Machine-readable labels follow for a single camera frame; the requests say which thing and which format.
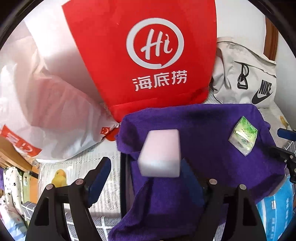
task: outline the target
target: purple towel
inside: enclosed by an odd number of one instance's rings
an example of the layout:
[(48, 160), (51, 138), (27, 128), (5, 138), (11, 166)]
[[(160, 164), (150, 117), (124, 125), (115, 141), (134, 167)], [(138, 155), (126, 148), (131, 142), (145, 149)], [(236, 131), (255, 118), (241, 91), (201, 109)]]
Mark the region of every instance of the purple towel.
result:
[(0, 167), (0, 189), (4, 190), (4, 180), (3, 180), (4, 169)]
[[(241, 154), (228, 138), (242, 116), (258, 129), (252, 152)], [(195, 104), (151, 108), (124, 117), (117, 136), (118, 150), (137, 160), (148, 131), (178, 129), (182, 158), (205, 177), (236, 187), (245, 184), (256, 202), (282, 180), (285, 164), (268, 156), (275, 145), (258, 109), (251, 104)], [(131, 210), (109, 233), (109, 240), (161, 240), (196, 229), (203, 208), (195, 206), (179, 178), (142, 177), (131, 163), (135, 200)]]

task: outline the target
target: white plastic bag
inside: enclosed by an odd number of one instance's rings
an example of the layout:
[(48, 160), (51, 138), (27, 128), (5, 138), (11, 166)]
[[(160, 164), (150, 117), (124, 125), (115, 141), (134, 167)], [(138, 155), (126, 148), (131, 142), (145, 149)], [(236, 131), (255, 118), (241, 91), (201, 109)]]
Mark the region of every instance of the white plastic bag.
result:
[(102, 105), (48, 73), (32, 37), (2, 48), (0, 129), (16, 150), (38, 160), (64, 161), (117, 125)]
[(217, 39), (214, 97), (223, 104), (252, 103), (266, 108), (276, 93), (276, 63), (245, 38)]

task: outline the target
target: red bag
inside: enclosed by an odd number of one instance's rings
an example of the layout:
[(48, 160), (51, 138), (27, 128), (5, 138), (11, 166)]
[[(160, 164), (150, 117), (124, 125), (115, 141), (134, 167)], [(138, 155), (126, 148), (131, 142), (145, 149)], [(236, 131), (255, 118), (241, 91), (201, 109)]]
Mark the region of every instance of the red bag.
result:
[(147, 107), (207, 98), (216, 52), (214, 0), (71, 0), (63, 10), (116, 121)]

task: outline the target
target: blue package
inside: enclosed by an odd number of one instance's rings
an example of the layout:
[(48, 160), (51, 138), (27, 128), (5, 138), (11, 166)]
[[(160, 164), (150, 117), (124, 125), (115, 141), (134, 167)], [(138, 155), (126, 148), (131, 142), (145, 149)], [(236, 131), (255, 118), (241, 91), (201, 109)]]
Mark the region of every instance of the blue package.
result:
[(282, 187), (273, 195), (257, 203), (267, 241), (277, 241), (293, 217), (293, 187), (286, 176)]

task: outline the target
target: metal screw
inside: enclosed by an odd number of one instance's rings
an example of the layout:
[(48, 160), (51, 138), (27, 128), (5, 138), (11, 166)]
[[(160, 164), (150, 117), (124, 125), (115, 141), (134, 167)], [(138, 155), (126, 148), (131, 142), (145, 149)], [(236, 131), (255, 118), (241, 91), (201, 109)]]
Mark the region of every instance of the metal screw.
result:
[(209, 183), (212, 184), (212, 185), (216, 185), (218, 182), (217, 182), (216, 179), (210, 179)]
[(50, 190), (50, 189), (52, 189), (54, 187), (54, 185), (52, 185), (52, 184), (48, 184), (47, 186), (46, 186), (46, 189), (47, 190)]
[(76, 185), (81, 185), (83, 183), (83, 179), (77, 179), (75, 183)]
[(239, 186), (239, 188), (242, 189), (242, 190), (246, 190), (246, 189), (247, 189), (247, 186), (246, 186), (245, 184), (241, 184), (241, 185)]

